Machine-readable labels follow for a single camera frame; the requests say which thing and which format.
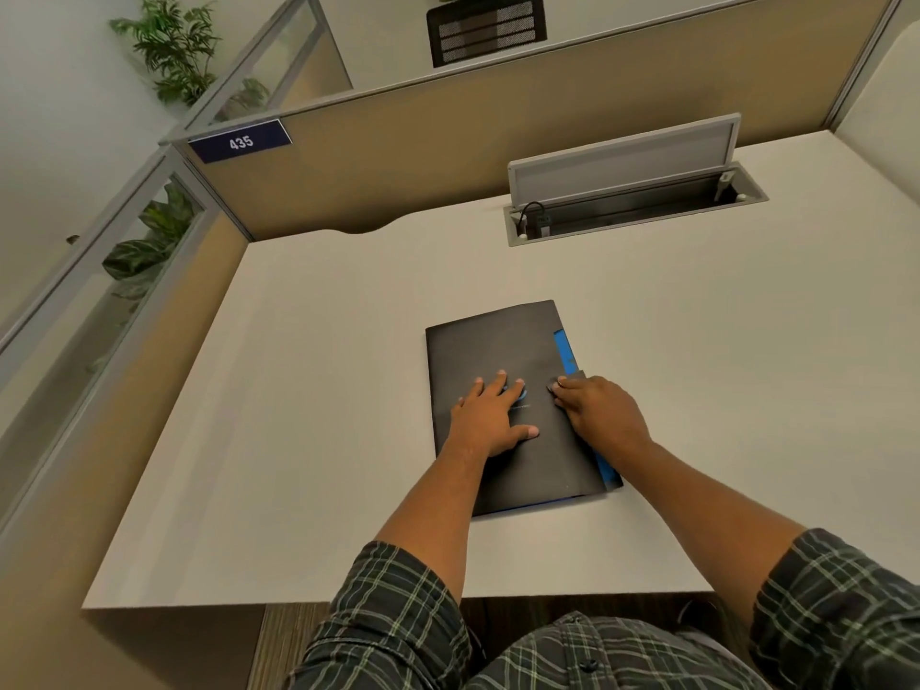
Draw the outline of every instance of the black mesh chair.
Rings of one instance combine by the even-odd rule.
[[[431,60],[439,68],[546,40],[543,0],[460,0],[428,11]]]

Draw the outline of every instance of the person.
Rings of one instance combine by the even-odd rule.
[[[458,603],[466,540],[489,456],[532,440],[511,426],[523,381],[481,378],[452,411],[443,450],[354,562],[294,690],[438,688],[466,682]],[[920,688],[920,591],[831,533],[745,498],[650,436],[633,398],[602,377],[552,385],[578,434],[647,498],[687,556],[750,629],[753,661],[778,688]],[[476,688],[768,687],[706,638],[637,620],[573,614],[469,679]]]

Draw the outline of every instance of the white desk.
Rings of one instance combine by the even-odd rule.
[[[552,298],[581,367],[753,498],[920,579],[920,207],[829,133],[764,204],[510,248],[507,197],[251,245],[86,607],[331,599],[431,463],[424,329]],[[473,523],[466,595],[705,589],[630,487]]]

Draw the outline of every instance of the white desk across partition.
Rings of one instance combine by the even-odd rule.
[[[920,207],[830,133],[736,157],[768,202],[512,248],[504,196],[250,245],[85,606],[330,600],[434,457],[425,327],[546,299],[656,440],[920,579]],[[628,486],[470,533],[467,596],[705,588]]]

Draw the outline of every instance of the rolled-up sleeve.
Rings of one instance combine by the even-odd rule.
[[[460,609],[405,550],[365,546],[330,613],[291,674],[292,690],[460,687],[471,653]]]
[[[757,597],[751,655],[777,687],[920,687],[920,589],[823,530]]]

